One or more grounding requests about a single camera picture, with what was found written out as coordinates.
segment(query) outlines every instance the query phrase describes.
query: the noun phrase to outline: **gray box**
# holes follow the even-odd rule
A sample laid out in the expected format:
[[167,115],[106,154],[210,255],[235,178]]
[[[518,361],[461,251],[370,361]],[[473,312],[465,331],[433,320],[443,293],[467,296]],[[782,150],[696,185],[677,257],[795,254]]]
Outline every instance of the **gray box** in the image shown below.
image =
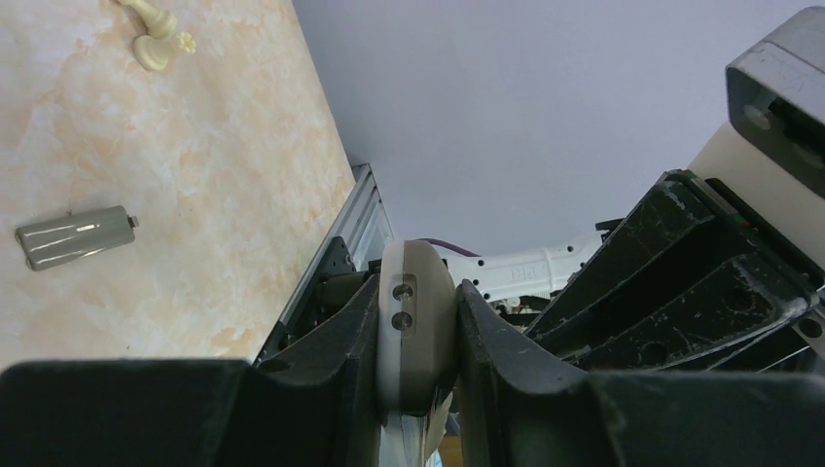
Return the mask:
[[43,270],[132,243],[135,227],[137,219],[116,206],[21,227],[15,237],[26,264]]
[[825,198],[825,8],[788,19],[727,69],[731,124]]

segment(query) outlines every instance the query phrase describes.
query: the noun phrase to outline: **marble countertop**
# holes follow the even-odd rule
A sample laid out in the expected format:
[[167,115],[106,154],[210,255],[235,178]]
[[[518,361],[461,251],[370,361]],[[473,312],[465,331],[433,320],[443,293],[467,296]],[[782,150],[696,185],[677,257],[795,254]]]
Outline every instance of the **marble countertop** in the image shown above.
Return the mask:
[[[0,369],[257,353],[353,185],[288,0],[156,0],[197,41],[135,60],[114,0],[0,18]],[[17,227],[121,204],[136,240],[34,272]]]

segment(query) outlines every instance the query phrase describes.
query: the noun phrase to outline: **purple cable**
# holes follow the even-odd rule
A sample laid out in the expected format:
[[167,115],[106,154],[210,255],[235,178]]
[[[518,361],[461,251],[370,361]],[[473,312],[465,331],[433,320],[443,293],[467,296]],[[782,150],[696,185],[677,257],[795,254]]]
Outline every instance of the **purple cable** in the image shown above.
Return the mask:
[[431,245],[440,246],[442,248],[446,248],[449,251],[453,251],[458,253],[461,256],[466,256],[469,258],[479,258],[481,255],[477,255],[470,250],[465,250],[458,245],[453,245],[448,241],[439,240],[438,238],[419,238],[419,240],[423,240],[428,242]]

